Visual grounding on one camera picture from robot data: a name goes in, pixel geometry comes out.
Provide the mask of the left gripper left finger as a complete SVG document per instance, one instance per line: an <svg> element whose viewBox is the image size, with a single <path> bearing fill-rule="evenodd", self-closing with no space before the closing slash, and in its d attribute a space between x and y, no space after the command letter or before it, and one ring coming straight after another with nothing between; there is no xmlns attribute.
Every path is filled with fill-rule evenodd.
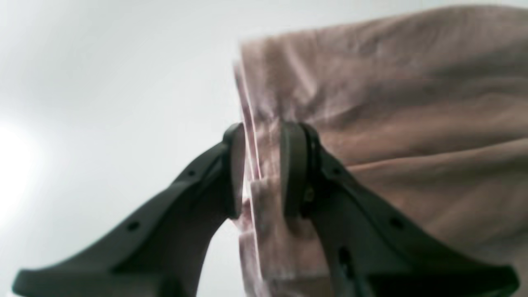
<svg viewBox="0 0 528 297"><path fill-rule="evenodd" d="M162 192L94 244L19 271L23 297L194 297L219 227L242 211L245 129L236 123Z"/></svg>

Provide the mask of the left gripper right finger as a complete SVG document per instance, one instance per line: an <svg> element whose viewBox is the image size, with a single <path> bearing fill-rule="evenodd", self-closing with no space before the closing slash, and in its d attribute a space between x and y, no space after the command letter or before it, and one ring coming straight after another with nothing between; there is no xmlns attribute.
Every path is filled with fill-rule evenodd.
<svg viewBox="0 0 528 297"><path fill-rule="evenodd" d="M512 267L448 248L362 186L324 149L314 128L280 126L285 217L309 220L336 297L509 297Z"/></svg>

